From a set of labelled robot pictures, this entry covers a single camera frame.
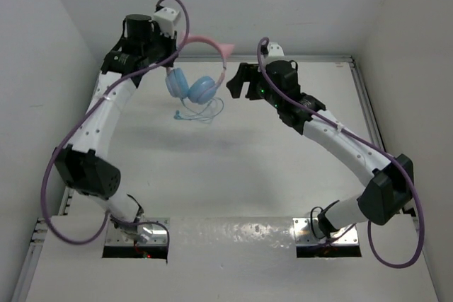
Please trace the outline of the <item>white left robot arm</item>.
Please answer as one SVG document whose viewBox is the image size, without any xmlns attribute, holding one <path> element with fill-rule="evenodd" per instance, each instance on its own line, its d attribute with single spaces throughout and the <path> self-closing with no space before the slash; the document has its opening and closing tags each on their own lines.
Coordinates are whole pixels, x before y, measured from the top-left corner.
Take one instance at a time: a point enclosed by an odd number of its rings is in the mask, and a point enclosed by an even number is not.
<svg viewBox="0 0 453 302">
<path fill-rule="evenodd" d="M 64 184 L 110 212 L 114 227 L 138 238 L 143 209 L 121 188 L 121 173 L 107 160 L 110 140 L 125 108 L 142 80 L 129 75 L 152 64 L 165 65 L 176 50 L 180 12 L 162 8 L 152 16 L 130 14 L 122 22 L 118 42 L 104 57 L 86 112 L 57 153 L 55 165 Z"/>
</svg>

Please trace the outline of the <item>pink blue cat-ear headphones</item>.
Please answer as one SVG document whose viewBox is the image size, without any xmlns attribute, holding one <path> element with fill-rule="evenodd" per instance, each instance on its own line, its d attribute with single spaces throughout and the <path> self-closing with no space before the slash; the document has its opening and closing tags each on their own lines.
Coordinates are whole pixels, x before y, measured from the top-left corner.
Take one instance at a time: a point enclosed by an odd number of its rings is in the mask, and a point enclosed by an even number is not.
<svg viewBox="0 0 453 302">
<path fill-rule="evenodd" d="M 217 80 L 214 80 L 211 76 L 202 76 L 189 86 L 188 81 L 181 68 L 166 68 L 166 87 L 170 95 L 174 98 L 178 98 L 181 101 L 188 99 L 191 103 L 204 105 L 210 102 L 217 89 L 222 85 L 226 76 L 227 70 L 227 59 L 231 56 L 234 51 L 234 44 L 219 43 L 210 37 L 203 35 L 192 35 L 189 34 L 185 43 L 182 46 L 185 47 L 191 43 L 203 43 L 213 47 L 222 58 L 222 72 Z"/>
</svg>

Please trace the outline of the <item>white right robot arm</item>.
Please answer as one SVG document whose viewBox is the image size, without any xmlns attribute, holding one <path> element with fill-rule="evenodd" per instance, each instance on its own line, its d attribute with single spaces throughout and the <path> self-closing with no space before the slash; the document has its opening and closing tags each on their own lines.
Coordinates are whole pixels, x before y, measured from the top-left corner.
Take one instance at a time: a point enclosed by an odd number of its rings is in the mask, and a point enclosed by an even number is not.
<svg viewBox="0 0 453 302">
<path fill-rule="evenodd" d="M 226 86 L 232 98 L 239 98 L 249 84 L 246 98 L 265 100 L 281 121 L 303 137 L 316 142 L 334 155 L 364 185 L 362 194 L 337 200 L 317 216 L 321 234 L 332 233 L 354 223 L 370 221 L 383 226 L 407 203 L 413 194 L 407 183 L 413 179 L 413 162 L 403 154 L 390 161 L 370 146 L 351 138 L 350 130 L 317 98 L 302 92 L 295 61 L 277 60 L 262 73 L 257 64 L 242 62 Z"/>
</svg>

